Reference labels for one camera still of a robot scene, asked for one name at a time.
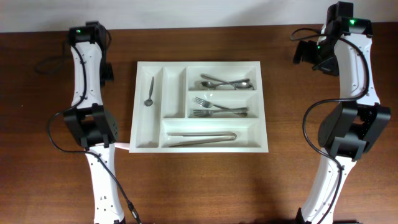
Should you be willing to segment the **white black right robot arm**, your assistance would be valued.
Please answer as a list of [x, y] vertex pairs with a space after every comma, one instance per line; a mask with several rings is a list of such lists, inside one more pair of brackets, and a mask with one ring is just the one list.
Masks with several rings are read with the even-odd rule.
[[343, 184], [363, 154], [370, 151], [391, 118], [374, 88], [371, 70], [373, 28], [368, 19], [355, 18], [354, 5], [339, 1], [327, 10], [326, 22], [313, 35], [296, 38], [293, 62], [307, 62], [313, 70], [340, 79], [340, 96], [321, 100], [336, 103], [318, 129], [321, 155], [310, 195], [298, 209], [295, 223], [333, 223], [333, 212]]

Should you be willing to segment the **small steel teaspoon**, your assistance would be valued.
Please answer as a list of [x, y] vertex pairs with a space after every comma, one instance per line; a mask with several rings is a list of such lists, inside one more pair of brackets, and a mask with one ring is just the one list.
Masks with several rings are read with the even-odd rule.
[[151, 79], [150, 88], [149, 88], [149, 97], [144, 102], [144, 105], [147, 107], [150, 107], [153, 104], [153, 100], [152, 100], [153, 90], [154, 90], [154, 77], [152, 77], [152, 79]]

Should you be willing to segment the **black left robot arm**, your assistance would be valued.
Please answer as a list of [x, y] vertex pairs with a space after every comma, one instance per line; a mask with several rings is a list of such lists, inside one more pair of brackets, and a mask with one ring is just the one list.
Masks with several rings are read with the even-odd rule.
[[72, 107], [63, 113], [67, 128], [84, 149], [89, 163], [95, 201], [94, 222], [125, 223], [115, 181], [114, 143], [118, 125], [104, 107], [101, 87], [113, 79], [106, 61], [106, 28], [98, 21], [72, 27], [68, 33], [74, 63], [75, 89]]

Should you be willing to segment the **steel fork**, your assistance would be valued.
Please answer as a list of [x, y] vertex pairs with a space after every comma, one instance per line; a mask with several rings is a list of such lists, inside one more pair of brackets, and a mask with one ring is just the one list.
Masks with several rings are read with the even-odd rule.
[[[215, 107], [215, 108], [218, 108], [218, 109], [221, 109], [221, 110], [228, 110], [229, 109], [229, 108], [221, 106], [221, 105], [215, 105], [215, 104], [213, 104], [213, 103], [211, 103], [209, 101], [206, 101], [204, 99], [201, 99], [199, 97], [195, 97], [194, 98], [194, 102], [196, 102], [197, 104], [199, 104], [200, 106], [202, 106], [202, 107], [204, 107], [206, 109], [209, 109], [209, 108], [212, 108], [212, 107]], [[246, 117], [248, 115], [247, 111], [233, 112], [233, 114], [241, 116], [241, 117]]]
[[222, 113], [247, 113], [248, 108], [235, 108], [235, 109], [220, 109], [220, 110], [192, 110], [192, 115], [199, 117], [210, 117], [214, 114], [222, 114]]

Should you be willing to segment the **pink plastic knife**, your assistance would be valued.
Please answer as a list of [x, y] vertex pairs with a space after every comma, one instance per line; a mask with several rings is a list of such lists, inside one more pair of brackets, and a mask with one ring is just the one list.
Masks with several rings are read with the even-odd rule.
[[129, 150], [130, 144], [126, 142], [116, 142], [114, 143], [115, 148]]

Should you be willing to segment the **large steel spoon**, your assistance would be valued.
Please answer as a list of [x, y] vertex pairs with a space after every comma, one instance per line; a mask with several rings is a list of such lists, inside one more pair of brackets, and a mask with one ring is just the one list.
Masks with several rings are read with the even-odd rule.
[[201, 90], [215, 90], [219, 86], [232, 86], [236, 90], [252, 90], [254, 87], [249, 82], [249, 79], [244, 80], [236, 80], [230, 83], [212, 83], [212, 82], [200, 82], [198, 84], [199, 89]]

